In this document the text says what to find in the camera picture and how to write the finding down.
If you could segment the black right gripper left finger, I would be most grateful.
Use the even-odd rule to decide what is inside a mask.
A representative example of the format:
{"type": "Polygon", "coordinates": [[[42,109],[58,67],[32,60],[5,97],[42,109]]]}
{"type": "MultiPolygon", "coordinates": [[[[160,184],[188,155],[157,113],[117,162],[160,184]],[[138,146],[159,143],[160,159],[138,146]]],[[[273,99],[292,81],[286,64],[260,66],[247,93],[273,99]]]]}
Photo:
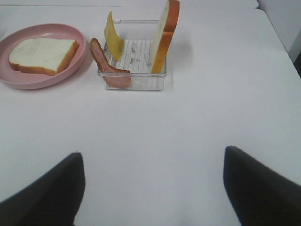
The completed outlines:
{"type": "Polygon", "coordinates": [[[71,153],[0,203],[2,226],[72,226],[85,191],[81,153],[71,153]]]}

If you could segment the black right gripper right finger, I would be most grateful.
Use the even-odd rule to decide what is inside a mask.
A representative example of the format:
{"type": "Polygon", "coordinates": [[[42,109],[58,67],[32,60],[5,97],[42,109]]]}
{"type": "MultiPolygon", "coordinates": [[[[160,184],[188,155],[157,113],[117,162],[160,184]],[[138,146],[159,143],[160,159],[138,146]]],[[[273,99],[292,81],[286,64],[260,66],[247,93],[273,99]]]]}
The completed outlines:
{"type": "Polygon", "coordinates": [[[225,149],[223,183],[243,226],[299,226],[301,187],[235,146],[225,149]]]}

